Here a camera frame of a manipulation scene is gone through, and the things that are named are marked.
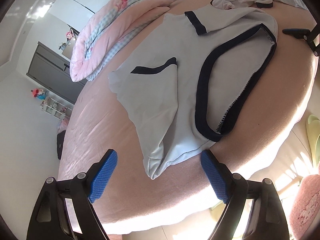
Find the white wall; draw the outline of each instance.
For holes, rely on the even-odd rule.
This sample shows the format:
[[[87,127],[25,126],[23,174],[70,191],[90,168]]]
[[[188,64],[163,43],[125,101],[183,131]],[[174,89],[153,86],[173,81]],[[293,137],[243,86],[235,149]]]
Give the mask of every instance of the white wall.
[[[6,19],[0,23],[0,39],[1,41],[5,41],[1,44],[2,46],[6,46],[6,48],[2,48],[0,45],[0,48],[2,48],[0,49],[0,81],[17,68],[23,45],[31,27],[38,18],[37,12],[39,8],[53,1],[16,0],[10,7]]]
[[[17,71],[0,82],[0,213],[25,240],[31,213],[47,177],[57,177],[57,125],[33,98],[35,85]]]
[[[69,30],[70,28],[66,23],[50,13],[46,13],[43,18],[38,18],[23,45],[17,64],[17,71],[23,75],[28,72],[38,41],[69,60],[62,55],[62,50],[59,49],[59,44],[67,41],[66,33]]]
[[[15,0],[0,22],[0,66],[10,59],[10,53],[21,25],[36,0]]]

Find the pink bed sheet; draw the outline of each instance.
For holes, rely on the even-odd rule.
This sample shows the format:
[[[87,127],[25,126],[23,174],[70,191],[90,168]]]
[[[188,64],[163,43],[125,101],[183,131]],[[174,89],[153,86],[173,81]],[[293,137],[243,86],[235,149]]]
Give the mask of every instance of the pink bed sheet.
[[[211,0],[179,0],[167,13],[183,14]],[[274,2],[265,11],[278,22],[275,55],[245,102],[234,129],[211,147],[232,172],[249,178],[267,167],[303,115],[310,97],[317,58],[304,41],[282,34],[284,28],[312,29],[315,22],[303,9]],[[157,179],[144,171],[133,123],[108,85],[108,74],[118,68],[163,16],[140,32],[92,82],[87,82],[73,109],[66,132],[59,180],[71,179],[113,148],[116,167],[94,208],[108,234],[127,234],[173,224],[217,202],[204,174],[200,156],[170,166]],[[74,227],[76,218],[70,217]]]

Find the green slipper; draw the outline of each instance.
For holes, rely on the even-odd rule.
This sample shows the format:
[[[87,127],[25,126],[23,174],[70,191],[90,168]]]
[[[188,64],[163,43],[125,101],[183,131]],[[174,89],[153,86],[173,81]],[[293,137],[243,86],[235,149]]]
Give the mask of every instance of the green slipper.
[[[306,127],[311,148],[312,163],[316,169],[320,159],[320,120],[312,114],[307,119]]]

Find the sunlight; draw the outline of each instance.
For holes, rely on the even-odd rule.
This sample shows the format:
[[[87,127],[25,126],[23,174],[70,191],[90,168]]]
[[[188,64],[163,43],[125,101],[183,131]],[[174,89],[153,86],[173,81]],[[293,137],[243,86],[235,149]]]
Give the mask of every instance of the sunlight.
[[[252,206],[252,199],[247,199],[245,202],[244,210],[242,212],[239,224],[237,226],[237,229],[235,231],[235,234],[233,235],[233,238],[242,238],[242,235],[247,227],[247,223],[249,220],[250,215],[250,209]]]
[[[305,177],[312,173],[312,163],[310,158],[308,158],[303,152],[300,152],[301,158],[297,157],[293,164],[290,165],[290,168],[296,172],[296,174]]]
[[[283,173],[281,176],[275,181],[276,190],[279,191],[287,186],[292,181],[287,174]]]
[[[287,174],[291,179],[294,179],[296,176],[294,173],[294,167],[292,168],[293,165],[290,166],[291,170],[286,170],[285,174]]]
[[[312,159],[310,158],[310,155],[309,154],[305,154],[303,152],[300,152],[300,155],[301,155],[301,157],[303,159],[304,164],[308,168],[309,174],[318,174],[317,171],[313,168]]]
[[[214,227],[216,222],[212,219],[202,221],[200,224],[195,224],[193,228],[187,229],[177,235],[172,235],[173,240],[194,240],[194,239],[205,239],[207,240]]]
[[[52,5],[52,2],[50,4],[44,5],[42,7],[38,7],[36,12],[34,13],[34,16],[36,18],[39,18],[39,17],[43,18],[44,15],[47,13],[47,11],[49,11],[51,5]]]

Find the clothing pile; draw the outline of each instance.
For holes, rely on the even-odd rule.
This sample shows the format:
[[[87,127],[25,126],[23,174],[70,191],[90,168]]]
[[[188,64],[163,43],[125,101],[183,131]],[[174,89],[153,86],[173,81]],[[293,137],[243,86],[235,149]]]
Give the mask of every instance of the clothing pile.
[[[272,16],[242,7],[239,0],[231,10],[216,3],[230,0],[166,15],[109,75],[111,91],[136,127],[152,179],[232,130],[275,52],[278,28]]]
[[[173,1],[111,0],[78,37],[72,79],[93,80]],[[301,0],[276,1],[305,8]],[[151,179],[233,129],[276,49],[277,23],[259,9],[272,6],[273,0],[212,0],[185,15],[167,14],[110,73],[110,89],[136,127]]]

